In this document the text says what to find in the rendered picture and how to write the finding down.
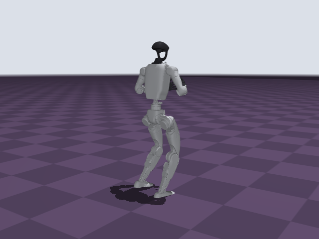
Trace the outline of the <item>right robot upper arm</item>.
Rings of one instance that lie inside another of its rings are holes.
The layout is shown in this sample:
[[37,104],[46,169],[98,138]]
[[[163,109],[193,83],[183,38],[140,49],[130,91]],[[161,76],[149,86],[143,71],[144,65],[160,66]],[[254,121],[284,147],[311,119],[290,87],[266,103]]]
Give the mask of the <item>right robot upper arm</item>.
[[165,71],[166,71],[167,75],[171,76],[171,79],[177,88],[177,90],[176,90],[177,94],[179,96],[185,95],[186,92],[183,88],[181,78],[178,74],[178,69],[174,66],[165,66]]

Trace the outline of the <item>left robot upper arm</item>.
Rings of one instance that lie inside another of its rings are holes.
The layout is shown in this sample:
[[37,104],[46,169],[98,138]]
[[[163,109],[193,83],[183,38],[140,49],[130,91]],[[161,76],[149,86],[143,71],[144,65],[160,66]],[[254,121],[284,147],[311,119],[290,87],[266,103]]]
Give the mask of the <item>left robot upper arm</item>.
[[140,74],[139,74],[138,80],[137,80],[136,85],[135,85],[135,91],[138,94],[142,94],[144,92],[142,84],[144,84],[144,82],[145,82],[145,69],[146,69],[146,67],[142,67],[140,69]]

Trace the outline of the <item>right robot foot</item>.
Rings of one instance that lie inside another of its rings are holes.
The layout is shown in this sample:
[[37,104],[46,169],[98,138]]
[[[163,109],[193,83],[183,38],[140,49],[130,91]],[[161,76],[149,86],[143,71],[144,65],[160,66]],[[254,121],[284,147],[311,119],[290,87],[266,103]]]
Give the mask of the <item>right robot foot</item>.
[[155,192],[154,198],[161,198],[161,197],[169,196],[169,195],[174,194],[175,192],[173,192],[173,191],[165,191],[164,194],[161,194],[161,193],[160,193],[160,191],[159,192]]

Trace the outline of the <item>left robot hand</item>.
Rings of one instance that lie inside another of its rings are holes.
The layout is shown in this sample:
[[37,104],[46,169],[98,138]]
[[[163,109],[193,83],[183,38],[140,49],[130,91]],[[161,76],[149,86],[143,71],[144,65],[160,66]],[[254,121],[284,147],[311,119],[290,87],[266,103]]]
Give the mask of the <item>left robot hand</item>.
[[[172,79],[170,79],[170,81],[171,81]],[[172,84],[173,82],[170,82],[170,84],[169,84],[169,91],[170,90],[177,90],[177,88],[175,88],[176,86],[173,86],[173,85],[175,85],[175,84]],[[172,89],[173,88],[173,89]]]

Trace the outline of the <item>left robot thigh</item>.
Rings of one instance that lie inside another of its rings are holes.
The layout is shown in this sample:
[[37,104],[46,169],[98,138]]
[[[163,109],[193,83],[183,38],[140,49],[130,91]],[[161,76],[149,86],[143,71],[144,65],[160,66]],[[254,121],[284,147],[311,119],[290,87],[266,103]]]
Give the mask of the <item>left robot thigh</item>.
[[142,122],[145,126],[149,127],[148,130],[155,143],[155,145],[152,148],[152,154],[155,156],[161,156],[163,153],[163,138],[160,124],[149,123],[147,120],[147,114],[142,118]]

